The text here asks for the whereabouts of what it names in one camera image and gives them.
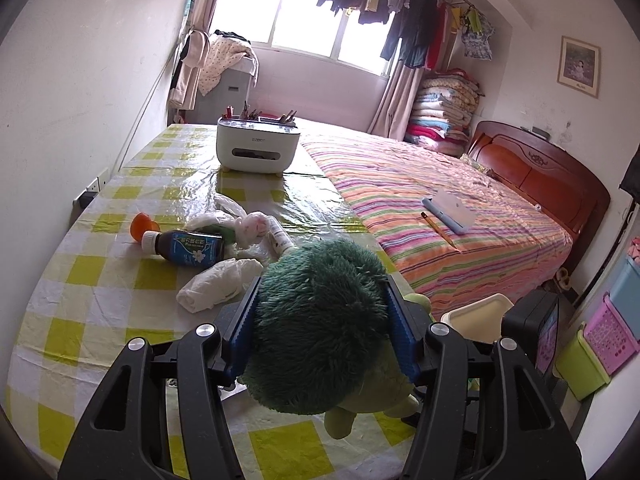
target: silver screw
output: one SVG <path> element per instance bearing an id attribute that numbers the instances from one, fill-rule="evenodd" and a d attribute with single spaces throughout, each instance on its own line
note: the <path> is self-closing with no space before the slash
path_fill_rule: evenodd
<path id="1" fill-rule="evenodd" d="M 144 345 L 145 340 L 141 337 L 135 337 L 127 344 L 129 350 L 140 350 Z"/>
<path id="2" fill-rule="evenodd" d="M 447 335 L 449 333 L 449 327 L 444 323 L 436 323 L 431 325 L 431 331 L 435 335 Z"/>
<path id="3" fill-rule="evenodd" d="M 515 350 L 518 347 L 516 342 L 510 337 L 500 339 L 500 346 L 505 350 Z"/>
<path id="4" fill-rule="evenodd" d="M 205 323 L 204 325 L 200 325 L 196 329 L 196 334 L 200 337 L 208 337 L 216 331 L 216 327 L 209 323 Z"/>

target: pink basket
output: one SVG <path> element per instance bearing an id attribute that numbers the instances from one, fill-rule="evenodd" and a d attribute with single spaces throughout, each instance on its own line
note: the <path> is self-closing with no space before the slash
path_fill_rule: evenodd
<path id="1" fill-rule="evenodd" d="M 613 375 L 627 359 L 640 351 L 638 342 L 608 294 L 587 323 L 584 338 L 609 375 Z"/>

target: folded quilt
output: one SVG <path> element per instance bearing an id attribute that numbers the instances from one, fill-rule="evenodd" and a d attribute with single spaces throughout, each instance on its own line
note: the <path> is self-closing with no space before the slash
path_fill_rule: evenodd
<path id="1" fill-rule="evenodd" d="M 434 92 L 434 91 L 440 91 L 440 89 L 443 89 L 443 88 L 447 88 L 447 87 L 436 86 L 436 85 L 433 85 L 433 86 L 425 85 L 425 83 L 423 82 L 420 90 L 427 90 L 427 91 Z M 465 88 L 451 88 L 451 90 L 456 91 L 456 97 L 458 97 L 459 99 L 463 99 L 469 104 L 473 104 L 473 105 L 478 104 L 478 94 L 470 92 L 468 89 L 465 89 Z"/>
<path id="2" fill-rule="evenodd" d="M 460 81 L 461 83 L 465 84 L 471 91 L 478 93 L 480 91 L 480 87 L 474 83 L 473 81 L 469 81 L 469 79 L 465 78 L 464 76 L 458 75 L 458 74 L 447 74 L 446 76 L 443 74 L 427 74 L 424 77 L 425 79 L 430 79 L 430 80 L 434 80 L 434 79 L 444 79 L 444 78 L 451 78 L 451 79 L 455 79 L 456 81 Z"/>
<path id="3" fill-rule="evenodd" d="M 406 134 L 404 136 L 404 141 L 414 144 L 415 146 L 420 146 L 432 152 L 455 156 L 458 158 L 460 158 L 460 156 L 462 156 L 465 152 L 464 145 L 454 144 L 453 142 L 448 142 L 446 140 L 433 140 L 429 137 L 418 137 L 412 136 L 411 134 Z"/>
<path id="4" fill-rule="evenodd" d="M 416 101 L 412 113 L 414 115 L 429 115 L 421 114 L 422 110 L 442 110 L 449 112 L 451 117 L 458 118 L 464 123 L 469 124 L 471 122 L 472 113 L 468 109 L 455 106 L 453 103 L 447 100 L 442 101 Z"/>
<path id="5" fill-rule="evenodd" d="M 460 124 L 465 123 L 465 117 L 462 113 L 454 112 L 453 110 L 431 110 L 424 108 L 421 110 L 412 110 L 412 117 L 437 117 L 441 119 L 450 119 Z"/>
<path id="6" fill-rule="evenodd" d="M 439 98 L 448 100 L 458 99 L 463 103 L 474 107 L 478 104 L 474 97 L 470 96 L 466 92 L 459 92 L 453 88 L 444 88 L 439 86 L 421 88 L 418 90 L 416 97 L 420 98 L 424 96 L 439 96 Z"/>
<path id="7" fill-rule="evenodd" d="M 476 86 L 480 86 L 480 83 L 478 81 L 476 81 L 476 79 L 469 73 L 466 72 L 465 70 L 462 70 L 461 68 L 451 68 L 449 70 L 447 70 L 446 72 L 427 72 L 425 75 L 425 78 L 429 78 L 429 79 L 436 79 L 439 77 L 452 77 L 452 76 L 459 76 L 462 79 L 464 79 L 465 81 L 476 85 Z"/>
<path id="8" fill-rule="evenodd" d="M 444 140 L 445 136 L 440 130 L 436 128 L 427 128 L 425 126 L 418 126 L 417 124 L 409 124 L 406 128 L 408 134 L 416 137 L 429 137 L 433 140 Z M 466 144 L 469 138 L 462 132 L 455 132 L 451 130 L 445 134 L 446 140 L 453 142 L 454 144 Z"/>
<path id="9" fill-rule="evenodd" d="M 437 118 L 412 116 L 409 118 L 409 123 L 418 124 L 418 126 L 438 128 L 442 130 L 444 133 L 447 133 L 449 130 L 457 130 L 459 132 L 462 132 L 462 126 L 460 124 L 456 124 L 455 122 L 449 119 L 437 119 Z"/>
<path id="10" fill-rule="evenodd" d="M 465 121 L 463 121 L 462 119 L 456 119 L 450 116 L 434 116 L 434 115 L 417 115 L 417 114 L 412 114 L 410 117 L 410 120 L 415 120 L 415 121 L 446 121 L 447 124 L 449 124 L 450 126 L 455 126 L 457 129 L 461 130 L 463 128 L 466 128 L 467 124 L 465 124 Z"/>
<path id="11" fill-rule="evenodd" d="M 453 88 L 459 91 L 467 92 L 468 94 L 477 95 L 478 92 L 474 90 L 474 88 L 469 84 L 468 81 L 460 81 L 458 79 L 453 79 L 449 77 L 437 77 L 434 79 L 424 79 L 422 81 L 421 86 L 423 88 L 427 87 L 444 87 L 444 88 Z"/>
<path id="12" fill-rule="evenodd" d="M 456 110 L 462 110 L 464 113 L 467 113 L 469 115 L 473 115 L 473 113 L 475 113 L 477 108 L 475 105 L 468 105 L 462 102 L 460 99 L 456 99 L 455 97 L 452 97 L 450 99 L 440 97 L 440 99 L 445 100 L 449 106 L 454 107 Z M 414 108 L 421 107 L 422 103 L 433 103 L 433 102 L 437 102 L 437 101 L 425 100 L 423 96 L 418 97 L 414 101 Z"/>

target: window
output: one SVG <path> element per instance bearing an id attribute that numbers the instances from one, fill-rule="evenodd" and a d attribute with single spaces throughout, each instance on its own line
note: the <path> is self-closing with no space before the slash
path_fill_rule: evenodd
<path id="1" fill-rule="evenodd" d="M 327 57 L 380 75 L 390 63 L 380 57 L 393 16 L 358 23 L 357 10 L 337 15 L 318 0 L 217 0 L 212 29 L 233 31 L 252 43 Z"/>

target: wooden headboard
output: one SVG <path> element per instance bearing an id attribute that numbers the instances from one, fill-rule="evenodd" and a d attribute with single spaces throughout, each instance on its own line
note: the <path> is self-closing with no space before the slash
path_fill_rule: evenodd
<path id="1" fill-rule="evenodd" d="M 578 265 L 609 207 L 600 180 L 565 150 L 515 126 L 483 121 L 469 157 L 494 170 L 504 183 L 558 222 L 574 239 L 564 266 Z"/>

